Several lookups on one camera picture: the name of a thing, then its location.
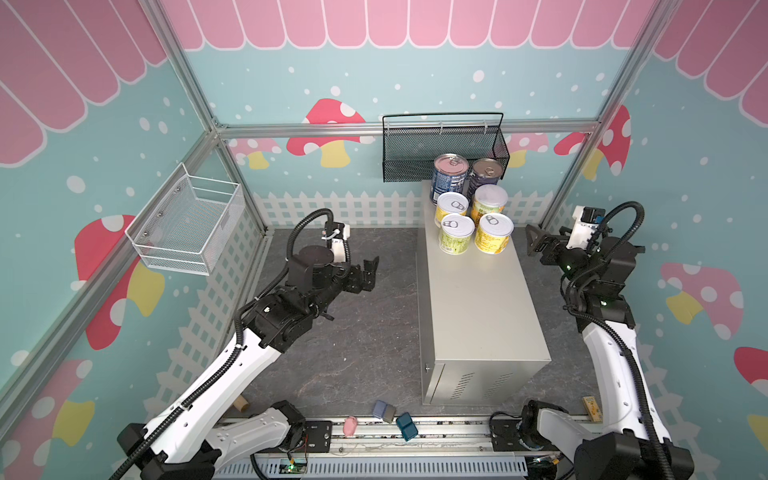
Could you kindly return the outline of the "yellow can white lid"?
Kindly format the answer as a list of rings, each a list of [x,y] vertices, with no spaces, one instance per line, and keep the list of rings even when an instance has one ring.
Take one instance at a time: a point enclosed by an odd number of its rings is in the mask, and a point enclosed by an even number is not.
[[[458,192],[444,192],[437,197],[435,223],[441,227],[443,219],[449,214],[465,216],[469,202],[467,198]]]
[[[440,249],[449,255],[462,255],[468,250],[474,231],[471,218],[460,214],[446,215],[440,223]]]
[[[470,216],[475,224],[487,213],[501,213],[507,205],[509,196],[498,185],[487,184],[478,187],[472,198]]]
[[[514,231],[512,220],[501,213],[483,215],[477,225],[475,246],[483,253],[502,253],[511,240]]]

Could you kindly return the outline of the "dark blue tall can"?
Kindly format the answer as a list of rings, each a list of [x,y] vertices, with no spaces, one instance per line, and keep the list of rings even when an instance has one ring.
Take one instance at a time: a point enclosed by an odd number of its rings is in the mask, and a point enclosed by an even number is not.
[[[496,160],[482,158],[476,160],[469,170],[467,177],[467,194],[474,196],[474,192],[484,185],[496,185],[504,173],[503,166]]]

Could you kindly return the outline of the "blue can pink lid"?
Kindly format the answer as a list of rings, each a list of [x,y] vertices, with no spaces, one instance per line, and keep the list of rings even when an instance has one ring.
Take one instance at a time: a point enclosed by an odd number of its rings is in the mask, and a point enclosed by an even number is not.
[[[434,160],[431,200],[434,204],[443,193],[461,193],[469,171],[469,162],[458,154],[446,153]]]

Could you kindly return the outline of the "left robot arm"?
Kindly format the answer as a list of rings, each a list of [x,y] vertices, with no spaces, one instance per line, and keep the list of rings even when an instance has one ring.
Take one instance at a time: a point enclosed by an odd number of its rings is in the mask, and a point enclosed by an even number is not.
[[[137,468],[143,479],[211,479],[215,473],[265,449],[291,454],[306,442],[306,419],[288,401],[221,426],[219,420],[244,389],[276,362],[343,292],[372,291],[378,259],[351,262],[348,228],[329,208],[311,212],[291,231],[285,264],[231,323],[223,351],[169,407],[118,436],[125,460],[112,473]]]

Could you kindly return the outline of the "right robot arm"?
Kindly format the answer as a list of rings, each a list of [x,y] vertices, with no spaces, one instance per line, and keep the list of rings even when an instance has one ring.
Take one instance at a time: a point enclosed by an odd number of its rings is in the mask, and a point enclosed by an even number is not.
[[[693,456],[674,444],[653,403],[622,294],[645,251],[631,242],[644,207],[627,201],[610,211],[580,206],[574,214],[573,226],[556,234],[527,226],[527,253],[562,272],[563,309],[576,320],[598,380],[602,430],[593,433],[565,409],[530,400],[517,425],[519,441],[530,450],[556,448],[576,479],[688,479]]]

